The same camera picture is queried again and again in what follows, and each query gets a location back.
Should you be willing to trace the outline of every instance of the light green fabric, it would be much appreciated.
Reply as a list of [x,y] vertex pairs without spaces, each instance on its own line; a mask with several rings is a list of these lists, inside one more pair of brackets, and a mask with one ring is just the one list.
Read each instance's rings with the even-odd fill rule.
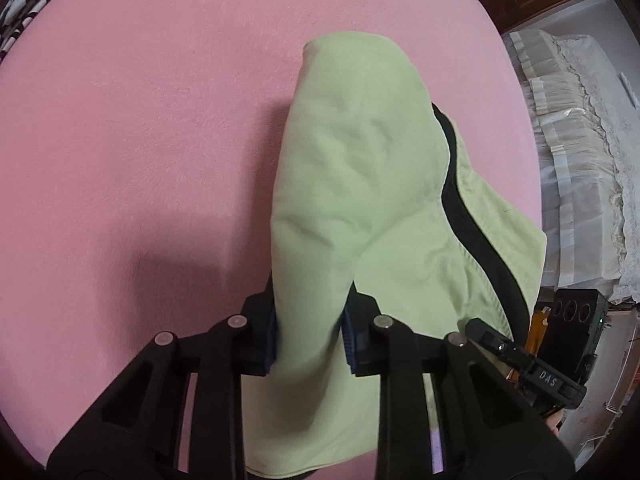
[[[545,237],[472,170],[456,137],[465,205],[532,307]],[[292,476],[376,447],[379,380],[350,374],[337,331],[352,281],[414,332],[443,337],[481,317],[511,335],[444,215],[448,163],[429,94],[391,40],[342,32],[305,47],[271,218],[278,359],[268,377],[243,379],[252,472]]]

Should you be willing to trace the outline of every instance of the silver screw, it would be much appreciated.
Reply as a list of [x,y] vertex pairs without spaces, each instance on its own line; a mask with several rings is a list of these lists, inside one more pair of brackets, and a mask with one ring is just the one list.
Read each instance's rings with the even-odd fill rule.
[[393,323],[393,318],[385,316],[384,314],[382,316],[376,316],[373,319],[373,324],[378,328],[389,328],[391,325],[393,325]]
[[156,334],[156,337],[154,338],[154,342],[158,346],[167,346],[173,340],[174,340],[174,335],[171,332],[159,332]]
[[227,323],[231,328],[242,328],[246,325],[246,318],[241,314],[236,314],[235,316],[231,316],[227,320]]
[[466,345],[467,339],[466,336],[462,335],[460,332],[452,332],[447,336],[447,341],[449,341],[453,346],[464,346]]

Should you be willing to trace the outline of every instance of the white ruffled cover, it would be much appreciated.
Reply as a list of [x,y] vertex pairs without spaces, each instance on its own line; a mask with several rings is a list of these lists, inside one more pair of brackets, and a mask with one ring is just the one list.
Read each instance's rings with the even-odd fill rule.
[[542,285],[598,288],[640,301],[640,118],[591,36],[504,36],[531,114],[540,160]]

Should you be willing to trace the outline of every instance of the pink surface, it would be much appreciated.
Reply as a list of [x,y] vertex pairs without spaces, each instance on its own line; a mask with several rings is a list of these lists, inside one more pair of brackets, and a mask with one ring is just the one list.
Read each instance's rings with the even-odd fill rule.
[[0,67],[0,411],[38,460],[156,332],[261,288],[302,47],[334,30],[398,43],[540,224],[529,118],[476,0],[53,0]]

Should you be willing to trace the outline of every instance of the black trim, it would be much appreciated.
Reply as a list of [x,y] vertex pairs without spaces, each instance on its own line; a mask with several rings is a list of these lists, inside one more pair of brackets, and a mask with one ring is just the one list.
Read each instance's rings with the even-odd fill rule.
[[522,291],[509,267],[491,245],[491,242],[484,236],[484,233],[462,201],[456,176],[458,170],[456,133],[449,119],[438,110],[436,105],[433,105],[433,113],[442,127],[450,153],[449,169],[442,187],[444,213],[456,238],[469,251],[489,278],[509,321],[509,326],[513,333],[513,341],[520,346],[524,346],[529,333],[529,309],[527,308],[527,303],[524,301]]

